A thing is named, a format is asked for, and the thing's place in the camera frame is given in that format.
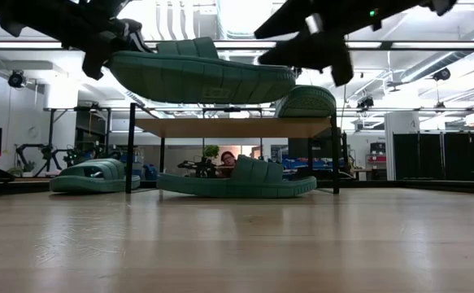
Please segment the shelf unit with red boxes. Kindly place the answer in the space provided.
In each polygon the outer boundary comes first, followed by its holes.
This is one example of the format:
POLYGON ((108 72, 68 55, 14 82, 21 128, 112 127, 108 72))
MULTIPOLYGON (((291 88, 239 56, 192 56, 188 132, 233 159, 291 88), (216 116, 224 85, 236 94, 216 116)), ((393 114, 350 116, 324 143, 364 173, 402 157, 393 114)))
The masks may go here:
POLYGON ((366 154, 367 179, 385 181, 387 179, 386 148, 384 142, 372 142, 366 154))

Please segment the person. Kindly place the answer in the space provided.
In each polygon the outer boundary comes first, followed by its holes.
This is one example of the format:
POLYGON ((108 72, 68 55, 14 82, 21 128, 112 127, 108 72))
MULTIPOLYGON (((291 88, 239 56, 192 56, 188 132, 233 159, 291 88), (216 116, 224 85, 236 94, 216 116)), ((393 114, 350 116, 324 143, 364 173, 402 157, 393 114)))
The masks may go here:
POLYGON ((221 177, 230 177, 237 165, 237 158, 231 151, 225 151, 221 155, 221 165, 218 167, 218 172, 221 177))

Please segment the small green desk plant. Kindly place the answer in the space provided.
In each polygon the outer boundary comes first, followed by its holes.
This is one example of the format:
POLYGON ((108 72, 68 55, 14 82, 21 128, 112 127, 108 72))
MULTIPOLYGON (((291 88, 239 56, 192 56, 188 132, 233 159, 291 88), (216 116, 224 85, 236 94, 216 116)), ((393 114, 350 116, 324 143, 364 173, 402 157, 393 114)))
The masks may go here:
POLYGON ((15 177, 32 177, 33 167, 29 166, 16 166, 9 168, 7 172, 15 177))

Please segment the black robot with green lights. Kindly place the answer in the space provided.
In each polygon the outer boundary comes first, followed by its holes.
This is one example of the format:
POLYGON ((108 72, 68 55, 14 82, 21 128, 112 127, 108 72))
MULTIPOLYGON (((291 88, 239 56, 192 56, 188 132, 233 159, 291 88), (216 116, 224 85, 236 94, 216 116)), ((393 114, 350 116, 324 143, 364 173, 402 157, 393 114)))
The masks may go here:
POLYGON ((93 147, 85 150, 79 148, 72 148, 66 150, 66 155, 63 157, 67 167, 83 163, 87 160, 95 160, 106 158, 107 152, 101 147, 93 147))

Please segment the black partition screens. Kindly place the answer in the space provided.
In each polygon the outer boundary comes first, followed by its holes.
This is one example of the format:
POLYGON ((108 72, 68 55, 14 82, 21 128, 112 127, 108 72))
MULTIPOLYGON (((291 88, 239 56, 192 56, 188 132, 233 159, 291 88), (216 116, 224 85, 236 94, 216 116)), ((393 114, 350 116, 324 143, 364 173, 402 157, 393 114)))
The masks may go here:
POLYGON ((393 136, 397 180, 471 181, 474 133, 396 133, 393 136))

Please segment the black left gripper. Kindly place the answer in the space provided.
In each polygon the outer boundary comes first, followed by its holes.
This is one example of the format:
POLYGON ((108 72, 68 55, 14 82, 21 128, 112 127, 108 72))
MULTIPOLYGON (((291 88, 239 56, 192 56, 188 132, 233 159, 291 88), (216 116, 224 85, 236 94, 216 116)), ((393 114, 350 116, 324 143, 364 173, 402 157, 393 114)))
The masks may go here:
POLYGON ((78 0, 72 8, 77 28, 70 47, 85 52, 82 69, 87 77, 102 78, 102 67, 118 51, 152 53, 142 36, 142 24, 120 12, 133 0, 78 0))

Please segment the green rubber slide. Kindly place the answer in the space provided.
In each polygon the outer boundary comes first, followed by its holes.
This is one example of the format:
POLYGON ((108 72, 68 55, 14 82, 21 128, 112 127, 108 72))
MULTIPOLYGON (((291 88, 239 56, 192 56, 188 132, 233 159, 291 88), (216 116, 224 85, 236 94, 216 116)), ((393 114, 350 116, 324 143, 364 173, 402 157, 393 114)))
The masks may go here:
POLYGON ((315 85, 296 85, 276 102, 275 118, 328 118, 337 110, 331 92, 315 85))
POLYGON ((50 180, 55 193, 115 193, 125 191, 124 164, 116 159, 94 159, 65 168, 50 180))
POLYGON ((290 199, 317 187, 313 176, 285 180, 283 172, 282 164, 240 155, 230 177, 181 177, 160 173, 156 187, 199 197, 239 199, 290 199))
POLYGON ((296 86, 287 67, 221 59, 210 37, 160 42, 154 53, 119 51, 107 67, 126 90, 160 103, 269 103, 296 86))

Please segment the black background rig frame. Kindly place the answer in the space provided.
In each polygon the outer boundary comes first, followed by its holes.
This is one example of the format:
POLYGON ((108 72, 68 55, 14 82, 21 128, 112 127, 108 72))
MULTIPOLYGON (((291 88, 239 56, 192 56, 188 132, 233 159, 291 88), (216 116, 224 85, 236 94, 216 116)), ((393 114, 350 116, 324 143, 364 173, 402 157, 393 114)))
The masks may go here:
MULTIPOLYGON (((60 149, 57 158, 62 168, 67 167, 63 157, 67 149, 81 150, 101 147, 107 153, 110 148, 111 123, 113 109, 111 107, 75 106, 47 107, 49 112, 49 130, 46 144, 60 149)), ((54 163, 51 170, 58 170, 54 163)))

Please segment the wooden shelf with black frame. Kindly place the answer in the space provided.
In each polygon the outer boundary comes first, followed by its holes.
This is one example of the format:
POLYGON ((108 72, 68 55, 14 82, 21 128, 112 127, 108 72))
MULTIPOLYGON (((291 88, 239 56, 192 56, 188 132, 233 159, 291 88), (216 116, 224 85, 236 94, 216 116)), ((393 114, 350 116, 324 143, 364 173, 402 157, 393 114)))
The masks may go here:
POLYGON ((137 110, 150 111, 131 103, 128 118, 128 159, 125 192, 131 193, 135 128, 162 138, 313 138, 331 129, 333 143, 333 193, 340 193, 337 116, 329 118, 219 118, 219 119, 138 119, 137 110))

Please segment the rack with blue bins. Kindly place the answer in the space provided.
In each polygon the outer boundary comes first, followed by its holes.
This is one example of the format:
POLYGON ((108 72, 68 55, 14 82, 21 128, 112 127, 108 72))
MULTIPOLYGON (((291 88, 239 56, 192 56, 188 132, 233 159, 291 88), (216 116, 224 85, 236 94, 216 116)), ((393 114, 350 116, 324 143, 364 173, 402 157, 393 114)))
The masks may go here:
MULTIPOLYGON (((283 159, 281 161, 284 169, 294 170, 298 168, 308 168, 309 162, 307 158, 283 159)), ((327 158, 314 158, 312 163, 313 170, 331 170, 333 162, 327 158)))

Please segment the black aluminium rig frame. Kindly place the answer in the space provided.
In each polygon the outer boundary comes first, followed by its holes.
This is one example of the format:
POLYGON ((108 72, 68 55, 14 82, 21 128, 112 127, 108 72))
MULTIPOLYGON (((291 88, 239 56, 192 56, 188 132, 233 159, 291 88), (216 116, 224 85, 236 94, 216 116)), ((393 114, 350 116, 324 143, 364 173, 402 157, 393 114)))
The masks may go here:
MULTIPOLYGON (((343 180, 340 189, 367 188, 405 188, 417 190, 438 190, 474 194, 474 181, 430 181, 430 180, 401 180, 401 181, 353 181, 343 180)), ((27 194, 48 192, 49 181, 12 181, 0 182, 0 195, 27 194)))

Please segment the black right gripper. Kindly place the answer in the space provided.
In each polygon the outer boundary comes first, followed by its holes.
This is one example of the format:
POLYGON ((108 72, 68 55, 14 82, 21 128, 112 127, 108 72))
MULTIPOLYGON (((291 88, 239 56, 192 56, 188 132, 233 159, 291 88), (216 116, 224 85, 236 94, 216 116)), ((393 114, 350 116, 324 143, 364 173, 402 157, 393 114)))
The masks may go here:
POLYGON ((331 66, 335 85, 346 85, 354 73, 345 35, 367 26, 372 8, 373 0, 286 0, 254 36, 266 39, 296 33, 311 14, 317 33, 277 42, 259 56, 259 63, 315 70, 331 66))

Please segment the black overhead bar with lights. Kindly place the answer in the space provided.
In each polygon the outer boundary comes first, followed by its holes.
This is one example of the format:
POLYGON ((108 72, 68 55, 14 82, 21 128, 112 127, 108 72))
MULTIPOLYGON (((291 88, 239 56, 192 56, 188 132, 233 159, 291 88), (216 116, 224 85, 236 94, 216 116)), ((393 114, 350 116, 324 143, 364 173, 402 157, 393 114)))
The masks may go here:
MULTIPOLYGON (((260 41, 218 41, 217 50, 269 50, 280 42, 260 41)), ((354 51, 474 51, 474 41, 347 41, 346 45, 354 51)), ((38 41, 0 41, 0 50, 63 50, 60 42, 38 41)))

